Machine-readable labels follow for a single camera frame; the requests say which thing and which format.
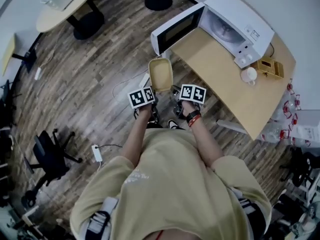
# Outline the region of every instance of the beige t-shirt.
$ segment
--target beige t-shirt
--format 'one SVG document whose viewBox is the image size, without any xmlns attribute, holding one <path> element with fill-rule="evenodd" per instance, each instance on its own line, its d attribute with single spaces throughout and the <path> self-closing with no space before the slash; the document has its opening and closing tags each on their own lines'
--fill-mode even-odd
<svg viewBox="0 0 320 240">
<path fill-rule="evenodd" d="M 246 215 L 235 194 L 259 202 L 270 222 L 271 205 L 245 163 L 235 156 L 201 160 L 191 132 L 147 129 L 139 164 L 117 156 L 86 186 L 75 203 L 70 226 L 82 223 L 106 197 L 118 197 L 110 240 L 142 240 L 152 232 L 179 229 L 202 240 L 247 240 Z"/>
</svg>

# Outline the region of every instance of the hand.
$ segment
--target hand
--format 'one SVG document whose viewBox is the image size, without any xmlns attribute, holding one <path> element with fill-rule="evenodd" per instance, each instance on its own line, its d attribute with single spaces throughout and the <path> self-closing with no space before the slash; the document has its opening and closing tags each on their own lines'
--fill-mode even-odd
<svg viewBox="0 0 320 240">
<path fill-rule="evenodd" d="M 151 117 L 151 107 L 152 107 L 151 103 L 139 107 L 139 116 L 147 117 L 147 119 L 149 119 Z"/>
<path fill-rule="evenodd" d="M 189 115 L 191 112 L 196 110 L 195 106 L 190 101 L 186 101 L 186 100 L 182 101 L 182 107 L 183 107 L 183 115 L 185 117 Z"/>
</svg>

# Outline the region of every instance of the white wall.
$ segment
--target white wall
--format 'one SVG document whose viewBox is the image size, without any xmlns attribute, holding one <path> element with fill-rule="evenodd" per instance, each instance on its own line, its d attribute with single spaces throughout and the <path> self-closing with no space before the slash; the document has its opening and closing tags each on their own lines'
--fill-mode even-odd
<svg viewBox="0 0 320 240">
<path fill-rule="evenodd" d="M 3 11 L 0 9 L 0 52 L 5 49 L 9 36 L 15 33 L 17 41 L 15 53 L 24 56 L 39 35 L 36 21 L 43 5 L 40 0 L 0 0 L 0 7 L 4 4 L 6 4 L 5 9 Z M 20 65 L 21 60 L 12 58 L 4 76 L 2 68 L 0 69 L 0 86 L 4 85 L 7 79 L 11 82 L 14 80 Z"/>
<path fill-rule="evenodd" d="M 320 0 L 245 1 L 272 26 L 294 56 L 293 88 L 301 95 L 302 109 L 320 110 Z"/>
</svg>

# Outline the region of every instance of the white plug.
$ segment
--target white plug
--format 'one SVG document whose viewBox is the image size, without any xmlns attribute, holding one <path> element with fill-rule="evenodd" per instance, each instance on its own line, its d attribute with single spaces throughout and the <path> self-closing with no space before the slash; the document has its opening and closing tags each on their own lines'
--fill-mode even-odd
<svg viewBox="0 0 320 240">
<path fill-rule="evenodd" d="M 97 162 L 102 162 L 102 156 L 98 148 L 98 145 L 92 145 L 91 148 L 92 148 L 95 160 Z"/>
<path fill-rule="evenodd" d="M 35 76 L 34 76 L 34 80 L 39 79 L 41 70 L 42 70 L 41 67 L 38 67 L 38 69 L 36 70 Z"/>
<path fill-rule="evenodd" d="M 141 82 L 139 83 L 139 88 L 143 88 L 147 85 L 148 81 L 150 79 L 150 75 L 148 73 L 145 73 L 143 76 Z"/>
</svg>

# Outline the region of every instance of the electrical outlet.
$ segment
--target electrical outlet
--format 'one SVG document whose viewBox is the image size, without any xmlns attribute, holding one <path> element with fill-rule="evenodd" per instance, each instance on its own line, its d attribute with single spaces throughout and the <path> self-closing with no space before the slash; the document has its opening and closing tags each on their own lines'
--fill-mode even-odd
<svg viewBox="0 0 320 240">
<path fill-rule="evenodd" d="M 102 156 L 101 156 L 99 148 L 97 148 L 97 147 L 98 147 L 98 145 L 91 146 L 92 151 L 93 151 L 93 155 L 94 155 L 94 158 L 97 162 L 102 162 Z"/>
</svg>

